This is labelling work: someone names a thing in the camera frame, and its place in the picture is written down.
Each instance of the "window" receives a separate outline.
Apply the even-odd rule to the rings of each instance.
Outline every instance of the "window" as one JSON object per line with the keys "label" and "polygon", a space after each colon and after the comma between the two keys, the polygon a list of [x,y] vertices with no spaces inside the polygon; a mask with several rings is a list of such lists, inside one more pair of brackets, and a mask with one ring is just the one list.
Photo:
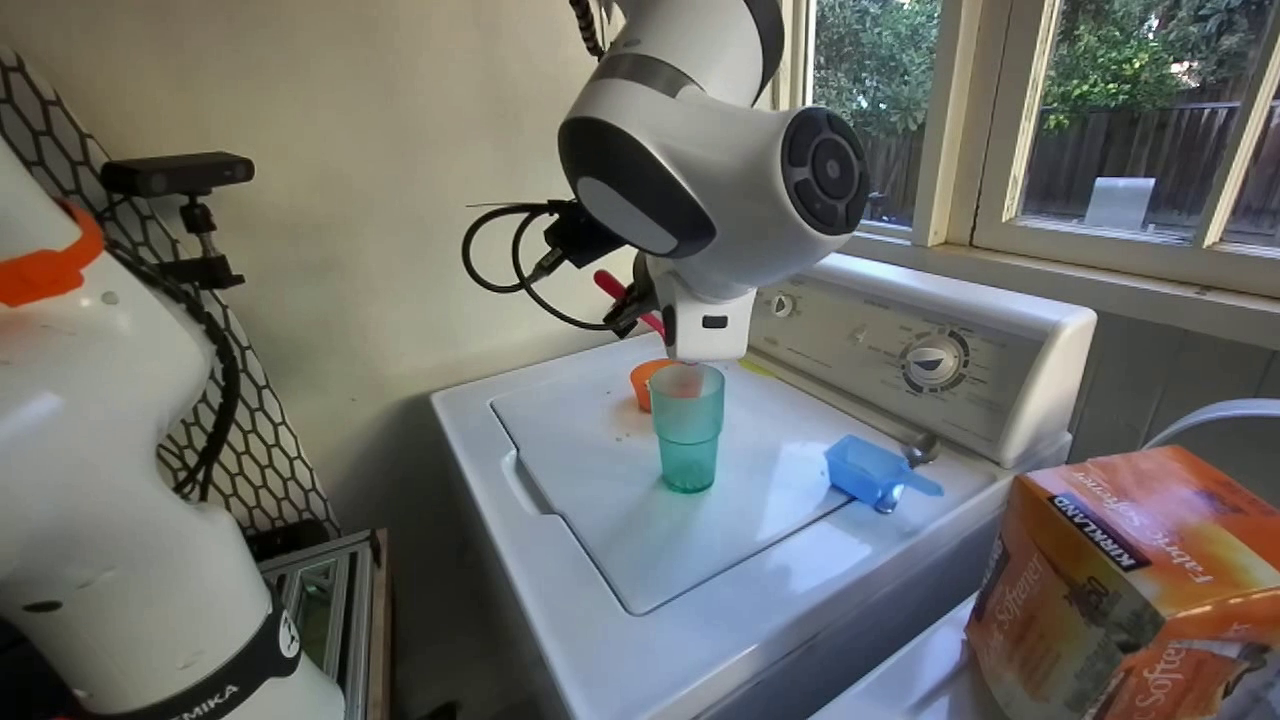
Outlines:
{"label": "window", "polygon": [[867,220],[1280,302],[1280,0],[809,5],[814,105],[872,150]]}

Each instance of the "washing machine control panel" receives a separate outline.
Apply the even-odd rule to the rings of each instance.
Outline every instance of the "washing machine control panel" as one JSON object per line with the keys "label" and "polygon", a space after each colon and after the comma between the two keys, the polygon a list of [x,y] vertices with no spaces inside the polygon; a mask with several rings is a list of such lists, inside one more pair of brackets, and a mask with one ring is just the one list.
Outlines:
{"label": "washing machine control panel", "polygon": [[853,255],[756,302],[751,348],[1008,469],[1059,446],[1097,315]]}

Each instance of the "window frame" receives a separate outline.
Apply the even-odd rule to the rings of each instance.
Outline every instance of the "window frame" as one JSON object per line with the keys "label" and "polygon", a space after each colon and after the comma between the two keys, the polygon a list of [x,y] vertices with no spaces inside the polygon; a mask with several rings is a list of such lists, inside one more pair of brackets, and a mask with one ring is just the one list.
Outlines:
{"label": "window frame", "polygon": [[[785,107],[814,105],[814,35],[818,0],[787,0],[793,24],[793,90]],[[1219,235],[1254,150],[1262,142],[1264,105],[1280,80],[1280,5],[1264,30],[1270,63],[1256,63],[1245,96],[1245,121],[1233,129],[1235,150],[1204,209],[1198,247],[1133,244],[1123,231],[1097,231],[1051,220],[1018,216],[1020,176],[1018,151],[1034,150],[1038,99],[1051,55],[1059,0],[946,0],[938,40],[938,85],[923,124],[923,156],[917,176],[917,224],[865,224],[843,254],[970,275],[986,283],[1026,287],[1191,327],[1226,342],[1280,348],[1280,255],[1256,255]]]}

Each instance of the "white washing machine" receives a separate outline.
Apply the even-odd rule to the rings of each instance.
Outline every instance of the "white washing machine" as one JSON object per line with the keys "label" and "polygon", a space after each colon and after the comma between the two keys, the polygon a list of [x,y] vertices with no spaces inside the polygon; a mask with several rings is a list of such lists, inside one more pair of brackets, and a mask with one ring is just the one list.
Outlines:
{"label": "white washing machine", "polygon": [[[641,335],[437,391],[555,715],[796,715],[986,572],[1008,477],[1059,464],[1097,315],[930,272],[823,262],[760,292],[723,368],[717,483],[660,483]],[[896,513],[828,483],[843,435],[942,494]]]}

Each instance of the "teal plastic cup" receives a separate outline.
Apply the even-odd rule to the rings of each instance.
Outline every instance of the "teal plastic cup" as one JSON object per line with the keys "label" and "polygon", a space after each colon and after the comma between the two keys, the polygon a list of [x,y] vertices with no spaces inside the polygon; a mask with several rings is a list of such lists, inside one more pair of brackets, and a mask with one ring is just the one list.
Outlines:
{"label": "teal plastic cup", "polygon": [[723,377],[709,363],[670,363],[649,380],[649,405],[665,483],[674,494],[714,488],[723,427]]}

